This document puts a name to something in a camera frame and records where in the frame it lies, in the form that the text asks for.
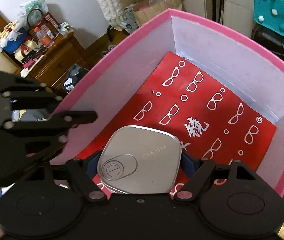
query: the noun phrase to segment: red paper bag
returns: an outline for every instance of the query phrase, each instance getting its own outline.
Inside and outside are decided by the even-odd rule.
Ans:
[[[126,125],[166,131],[196,158],[210,158],[219,164],[239,159],[254,171],[276,130],[231,90],[172,52],[78,157],[86,158],[101,149]],[[186,180],[179,171],[172,192]]]

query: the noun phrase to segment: brown paper bag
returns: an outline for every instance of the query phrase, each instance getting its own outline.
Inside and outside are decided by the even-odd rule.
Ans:
[[[135,20],[140,27],[142,24],[151,20],[161,12],[168,8],[173,8],[182,11],[181,0],[167,0],[156,3],[154,6],[149,7],[149,0],[144,0],[133,7],[133,14]]]

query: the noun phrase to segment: silver tin can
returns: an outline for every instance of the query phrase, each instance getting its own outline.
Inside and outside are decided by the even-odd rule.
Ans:
[[[98,174],[116,193],[165,193],[175,183],[180,159],[180,143],[173,135],[128,125],[118,129],[106,144]]]

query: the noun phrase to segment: chinese character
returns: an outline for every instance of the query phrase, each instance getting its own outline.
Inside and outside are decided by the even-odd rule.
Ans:
[[[185,149],[185,150],[186,150],[186,146],[191,145],[191,143],[186,143],[186,144],[184,144],[183,141],[180,141],[177,136],[175,136],[175,138],[180,142],[180,144],[181,144],[181,149]]]
[[[201,137],[202,132],[206,131],[209,128],[209,124],[206,122],[204,122],[206,124],[206,127],[203,128],[200,122],[196,119],[189,117],[187,120],[189,121],[189,124],[184,124],[184,126],[186,127],[190,137],[191,135],[193,135],[193,137]]]

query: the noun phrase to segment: white glasses print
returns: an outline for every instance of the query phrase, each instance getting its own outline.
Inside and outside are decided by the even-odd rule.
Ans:
[[[184,183],[181,183],[181,182],[177,183],[177,184],[175,185],[175,187],[174,187],[174,192],[170,192],[170,195],[174,196],[175,193],[178,192],[178,187],[182,188],[183,186],[184,186]]]
[[[256,127],[255,125],[252,125],[251,127],[250,127],[250,129],[248,130],[248,132],[247,132],[247,134],[246,134],[246,136],[244,136],[244,141],[247,143],[247,144],[252,144],[253,143],[253,136],[252,135],[255,135],[255,134],[258,134],[259,133],[259,129],[258,129],[258,127]]]
[[[243,104],[240,103],[239,106],[238,106],[237,114],[235,116],[231,117],[231,119],[228,121],[228,123],[229,124],[237,123],[239,121],[239,115],[242,115],[243,111],[244,111]]]
[[[215,96],[216,96],[216,95],[219,95],[221,98],[220,98],[220,99],[215,99]],[[222,96],[220,93],[215,93],[215,94],[213,95],[213,97],[210,99],[210,101],[208,102],[208,104],[206,105],[207,108],[210,109],[210,110],[215,110],[215,109],[217,108],[217,103],[216,103],[216,102],[220,102],[222,99],[223,99],[223,96]],[[213,102],[213,103],[215,104],[215,107],[214,107],[214,108],[209,107],[209,104],[210,104],[211,102]]]
[[[97,186],[99,187],[100,190],[103,190],[103,189],[104,189],[104,184],[103,184],[103,182],[98,183]]]
[[[170,86],[172,83],[173,83],[173,78],[177,77],[179,75],[179,68],[178,67],[175,67],[173,72],[172,72],[172,75],[170,78],[168,78],[166,81],[164,81],[162,83],[163,86],[165,87],[168,87]]]
[[[215,140],[215,142],[211,145],[211,148],[202,156],[202,158],[208,158],[208,157],[206,157],[206,155],[208,154],[208,153],[211,153],[211,157],[209,158],[209,159],[212,159],[213,158],[213,152],[216,152],[216,151],[218,151],[220,148],[221,148],[221,145],[222,145],[222,142],[220,141],[220,139],[219,138],[217,138],[216,140]]]
[[[215,180],[215,185],[222,185],[222,184],[224,184],[224,183],[226,183],[226,179],[216,179]]]
[[[196,80],[196,78],[198,77],[198,75],[202,77],[200,81]],[[204,76],[202,75],[201,71],[199,71],[199,72],[195,75],[194,80],[187,86],[186,91],[189,91],[189,92],[194,92],[194,91],[196,91],[196,89],[198,88],[198,86],[197,86],[196,83],[201,83],[201,82],[203,81],[203,79],[204,79]],[[195,86],[194,90],[190,90],[190,86],[191,86],[191,85],[194,85],[194,86]]]
[[[179,111],[179,107],[177,106],[177,104],[174,104],[174,106],[171,107],[170,111],[168,112],[168,114],[162,118],[162,120],[159,122],[160,124],[162,125],[167,125],[170,121],[171,121],[171,116],[174,116],[177,114],[177,112]]]
[[[137,120],[137,121],[140,121],[140,120],[144,117],[144,115],[145,115],[144,112],[150,111],[151,108],[152,108],[152,106],[153,106],[153,104],[152,104],[152,102],[149,100],[149,101],[145,104],[145,106],[142,108],[142,110],[141,110],[140,112],[138,112],[135,117],[133,117],[133,119],[134,119],[134,120]]]

